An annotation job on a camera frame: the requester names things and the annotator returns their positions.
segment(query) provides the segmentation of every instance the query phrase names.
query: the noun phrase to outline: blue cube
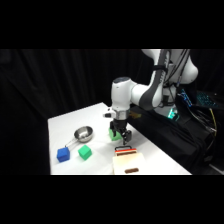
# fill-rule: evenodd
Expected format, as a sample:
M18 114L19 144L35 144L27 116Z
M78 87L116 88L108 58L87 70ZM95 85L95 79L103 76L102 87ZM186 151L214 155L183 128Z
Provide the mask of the blue cube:
M68 147L63 149L58 149L57 159L60 163L70 160L70 151Z

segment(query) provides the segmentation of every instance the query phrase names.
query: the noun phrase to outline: white table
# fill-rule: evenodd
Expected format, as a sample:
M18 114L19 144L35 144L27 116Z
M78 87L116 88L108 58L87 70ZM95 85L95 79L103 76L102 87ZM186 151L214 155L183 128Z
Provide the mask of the white table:
M69 114L48 120L50 136L50 164L52 175L112 175L112 158L117 146L122 146L123 141L112 142L109 137L109 125L112 119L103 118L102 114L107 106L103 103L81 109ZM94 130L93 138L86 143L93 155L84 161L78 154L78 150L84 145L75 143L69 147L70 160L59 163L57 150L64 148L74 136L75 130L83 126L90 126ZM129 145L137 148L147 162L150 175L190 175L182 166L128 125L132 131L132 140Z

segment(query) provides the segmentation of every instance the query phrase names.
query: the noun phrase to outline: metal bowl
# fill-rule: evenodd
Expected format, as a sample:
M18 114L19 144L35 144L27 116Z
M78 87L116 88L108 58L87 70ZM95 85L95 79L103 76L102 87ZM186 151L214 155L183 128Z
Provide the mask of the metal bowl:
M93 129L91 127L82 127L75 132L74 136L80 142L88 142L93 137Z

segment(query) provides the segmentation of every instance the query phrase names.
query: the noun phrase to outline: green block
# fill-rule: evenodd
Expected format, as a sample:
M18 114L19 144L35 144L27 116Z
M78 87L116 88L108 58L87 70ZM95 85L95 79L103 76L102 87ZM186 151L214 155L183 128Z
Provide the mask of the green block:
M87 145L84 145L78 152L84 160L87 160L92 155L92 151Z
M113 131L109 128L109 134L112 141L117 141L122 139L121 134L116 131L116 136L114 137Z

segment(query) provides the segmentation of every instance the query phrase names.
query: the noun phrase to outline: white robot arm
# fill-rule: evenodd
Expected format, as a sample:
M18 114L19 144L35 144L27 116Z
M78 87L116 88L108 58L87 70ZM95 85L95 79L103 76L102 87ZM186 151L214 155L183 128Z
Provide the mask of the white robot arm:
M169 85L189 84L198 75L198 70L189 56L190 49L142 49L142 51L154 61L150 84L148 86L137 84L128 77L117 78L112 85L112 107L104 114L104 117L114 119L110 123L110 128L114 136L116 131L122 135L124 145L132 138L131 132L126 129L130 104L138 105L146 111L158 109L156 112L162 114L164 107L166 109L174 104L173 98L176 96L176 87L170 89Z

